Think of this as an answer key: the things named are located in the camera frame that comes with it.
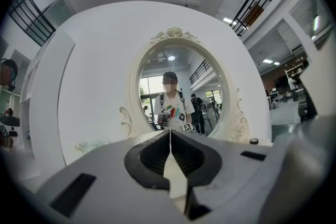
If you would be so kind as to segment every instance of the person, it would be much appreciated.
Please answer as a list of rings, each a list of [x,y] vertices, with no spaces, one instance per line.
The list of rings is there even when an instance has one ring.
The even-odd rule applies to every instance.
[[[293,100],[296,101],[296,97],[295,97],[295,90],[296,90],[296,88],[295,88],[294,83],[295,83],[294,79],[292,79],[292,78],[288,79],[288,85],[289,85],[290,91],[292,93]]]
[[[17,77],[17,65],[9,59],[0,64],[0,85],[7,86]]]
[[[219,119],[219,111],[218,111],[218,104],[215,101],[215,98],[211,98],[211,107],[214,110],[216,120],[218,121],[218,119]]]
[[[205,135],[205,130],[204,130],[204,118],[203,118],[203,101],[201,98],[196,97],[196,95],[193,93],[191,95],[191,103],[194,107],[195,112],[192,114],[197,116],[198,122],[195,124],[196,132],[199,134],[201,133],[202,135]]]
[[[184,99],[182,92],[177,90],[177,83],[174,72],[163,74],[162,84],[166,91],[155,98],[154,114],[166,117],[164,128],[168,130],[182,130],[183,125],[191,124],[191,114],[195,111],[190,99]]]

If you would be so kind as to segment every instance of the man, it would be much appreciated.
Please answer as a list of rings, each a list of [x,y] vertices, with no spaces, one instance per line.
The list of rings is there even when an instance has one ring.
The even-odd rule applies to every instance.
[[[13,60],[5,60],[0,63],[0,85],[10,85],[17,76],[17,65]],[[0,132],[0,146],[9,148],[10,152],[14,152],[13,139],[8,135]]]
[[[196,132],[199,134],[201,133],[202,135],[205,135],[205,130],[204,130],[204,119],[203,119],[203,101],[201,98],[199,97],[196,97],[196,95],[193,93],[191,95],[191,103],[195,108],[198,109],[198,111],[195,110],[194,113],[197,113],[198,114],[198,118],[199,118],[199,121],[198,123],[195,125],[195,128],[196,128]]]
[[[296,90],[296,88],[295,88],[294,83],[295,83],[294,79],[292,79],[292,78],[288,79],[288,85],[289,85],[290,91],[292,92],[293,100],[296,101],[296,96],[295,96],[295,90]]]
[[[177,90],[177,82],[174,72],[163,74],[162,84],[166,92],[155,98],[154,114],[158,115],[159,125],[167,130],[182,130],[184,124],[192,122],[193,105]]]
[[[219,111],[218,111],[219,105],[217,104],[214,98],[211,98],[211,107],[214,110],[216,120],[218,121],[219,120]]]

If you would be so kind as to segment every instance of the white t-shirt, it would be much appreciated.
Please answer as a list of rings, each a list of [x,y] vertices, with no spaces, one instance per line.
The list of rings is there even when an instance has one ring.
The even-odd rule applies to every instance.
[[[160,95],[155,98],[154,114],[159,115],[163,109],[171,109],[171,118],[168,123],[168,127],[165,127],[165,129],[182,130],[183,125],[186,124],[186,115],[195,112],[190,99],[183,96],[185,105],[184,110],[183,103],[178,92],[176,92],[175,98],[172,99],[170,99],[165,92],[163,94],[163,106],[160,104]]]
[[[289,78],[289,79],[288,79],[288,85],[289,85],[289,87],[290,87],[290,90],[294,90],[294,89],[295,89],[294,79]]]

